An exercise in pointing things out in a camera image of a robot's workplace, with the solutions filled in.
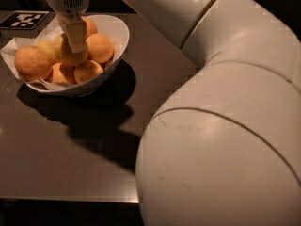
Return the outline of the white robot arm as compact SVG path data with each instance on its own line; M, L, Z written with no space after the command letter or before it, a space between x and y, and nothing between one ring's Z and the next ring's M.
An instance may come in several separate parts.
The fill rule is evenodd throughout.
M197 66L141 138L145 226L301 226L300 42L254 0L123 0Z

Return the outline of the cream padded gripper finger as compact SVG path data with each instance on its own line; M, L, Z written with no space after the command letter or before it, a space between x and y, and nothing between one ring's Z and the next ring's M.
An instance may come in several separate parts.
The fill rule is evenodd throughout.
M87 25L80 17L70 17L65 23L65 34L71 50L76 54L84 51Z
M65 16L62 16L62 15L57 15L57 19L58 19L58 23L59 23L62 31L64 32L66 37L68 37L69 34L68 34L68 30L67 30L67 25L69 23L69 19Z

